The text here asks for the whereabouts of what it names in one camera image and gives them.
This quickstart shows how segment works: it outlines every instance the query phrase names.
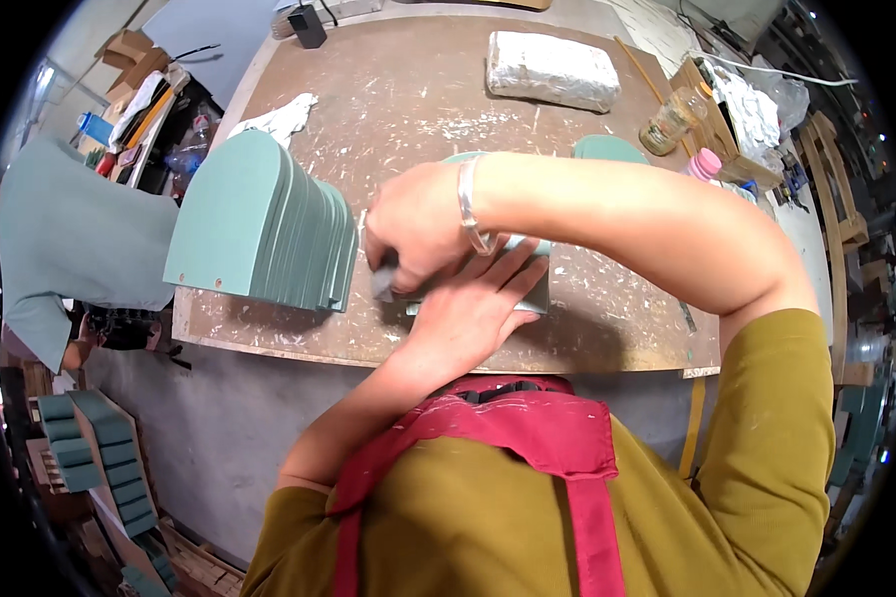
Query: sleeve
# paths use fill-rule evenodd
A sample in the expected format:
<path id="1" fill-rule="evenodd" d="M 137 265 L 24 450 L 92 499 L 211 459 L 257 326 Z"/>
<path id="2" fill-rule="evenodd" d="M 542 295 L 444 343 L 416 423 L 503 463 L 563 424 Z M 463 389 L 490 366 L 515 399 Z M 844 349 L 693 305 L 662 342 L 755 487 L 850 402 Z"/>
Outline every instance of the sleeve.
<path id="1" fill-rule="evenodd" d="M 55 294 L 28 296 L 3 314 L 3 322 L 51 371 L 59 372 L 72 324 Z"/>
<path id="2" fill-rule="evenodd" d="M 262 594 L 265 582 L 289 550 L 325 518 L 328 499 L 307 487 L 284 487 L 269 496 L 259 543 L 242 581 L 242 597 Z"/>
<path id="3" fill-rule="evenodd" d="M 805 593 L 829 514 L 833 380 L 823 320 L 786 309 L 751 322 L 723 357 L 699 494 L 742 567 Z"/>

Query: white cable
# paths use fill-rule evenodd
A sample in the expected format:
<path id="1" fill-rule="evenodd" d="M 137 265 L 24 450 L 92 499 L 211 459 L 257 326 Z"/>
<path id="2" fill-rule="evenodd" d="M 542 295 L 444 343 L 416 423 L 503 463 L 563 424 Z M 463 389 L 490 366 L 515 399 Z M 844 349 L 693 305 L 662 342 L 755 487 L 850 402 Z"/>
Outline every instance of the white cable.
<path id="1" fill-rule="evenodd" d="M 796 73 L 788 73 L 787 71 L 778 71 L 777 69 L 762 69 L 759 66 L 750 66 L 749 64 L 743 64 L 741 62 L 734 62 L 733 60 L 727 60 L 726 58 L 722 58 L 720 56 L 714 54 L 707 54 L 706 52 L 701 52 L 700 50 L 688 50 L 688 54 L 697 54 L 701 56 L 707 56 L 708 58 L 714 58 L 715 60 L 719 60 L 720 62 L 726 62 L 727 64 L 732 64 L 734 66 L 740 67 L 741 69 L 748 69 L 750 71 L 760 71 L 761 73 L 780 73 L 781 75 L 786 75 L 788 77 L 801 78 L 804 81 L 809 81 L 811 83 L 816 83 L 817 85 L 826 85 L 828 87 L 842 87 L 844 85 L 852 85 L 853 83 L 859 83 L 860 79 L 858 78 L 845 78 L 840 81 L 827 81 L 822 78 L 813 78 L 807 77 L 806 75 L 797 75 Z"/>

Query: concrete floor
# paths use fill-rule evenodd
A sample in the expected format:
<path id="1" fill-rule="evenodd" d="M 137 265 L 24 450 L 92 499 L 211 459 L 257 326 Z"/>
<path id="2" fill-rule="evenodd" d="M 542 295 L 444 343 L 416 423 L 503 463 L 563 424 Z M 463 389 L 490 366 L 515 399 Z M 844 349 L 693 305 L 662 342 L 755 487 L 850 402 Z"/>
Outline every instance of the concrete floor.
<path id="1" fill-rule="evenodd" d="M 612 6 L 619 6 L 623 19 Z M 641 49 L 658 54 L 666 69 L 675 70 L 680 56 L 663 54 L 682 52 L 677 48 L 688 42 L 678 38 L 676 25 L 661 22 L 655 12 L 656 5 L 645 0 L 558 0 L 544 12 L 390 0 L 382 12 L 343 22 L 435 13 L 520 16 L 633 39 Z M 638 23 L 666 28 L 667 33 L 645 32 L 639 26 L 628 32 Z M 159 505 L 213 543 L 219 555 L 244 567 L 255 549 L 265 499 L 288 447 L 369 370 L 192 345 L 181 358 L 192 363 L 191 372 L 150 352 L 99 350 L 86 370 L 91 384 L 136 417 Z M 659 372 L 573 376 L 571 381 L 579 396 L 605 401 L 636 436 L 678 465 L 691 380 L 679 379 L 678 372 Z M 703 427 L 713 411 L 717 378 L 707 378 L 706 383 Z"/>

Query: olive green shirt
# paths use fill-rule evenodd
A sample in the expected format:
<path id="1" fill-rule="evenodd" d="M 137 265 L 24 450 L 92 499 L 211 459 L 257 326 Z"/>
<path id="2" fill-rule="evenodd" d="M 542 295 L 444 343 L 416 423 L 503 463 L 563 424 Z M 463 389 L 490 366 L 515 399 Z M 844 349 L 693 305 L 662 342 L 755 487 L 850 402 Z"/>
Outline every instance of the olive green shirt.
<path id="1" fill-rule="evenodd" d="M 734 338 L 694 493 L 613 423 L 608 482 L 628 595 L 801 595 L 829 512 L 832 376 L 823 321 L 777 311 Z M 338 522 L 311 489 L 276 491 L 242 595 L 332 595 Z M 577 594 L 563 482 L 450 437 L 407 450 L 366 502 L 360 594 Z"/>

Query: pink bottle cap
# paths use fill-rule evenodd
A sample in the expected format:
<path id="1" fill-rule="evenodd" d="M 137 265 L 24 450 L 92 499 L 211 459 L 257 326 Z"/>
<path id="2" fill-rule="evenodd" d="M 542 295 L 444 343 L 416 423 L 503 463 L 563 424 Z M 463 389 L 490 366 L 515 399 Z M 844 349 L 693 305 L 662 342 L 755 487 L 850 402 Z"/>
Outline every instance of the pink bottle cap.
<path id="1" fill-rule="evenodd" d="M 696 169 L 703 174 L 703 177 L 707 180 L 716 176 L 717 172 L 719 172 L 720 168 L 723 166 L 720 162 L 720 158 L 717 157 L 717 154 L 706 147 L 702 148 L 696 156 L 693 156 L 692 161 L 696 166 Z"/>

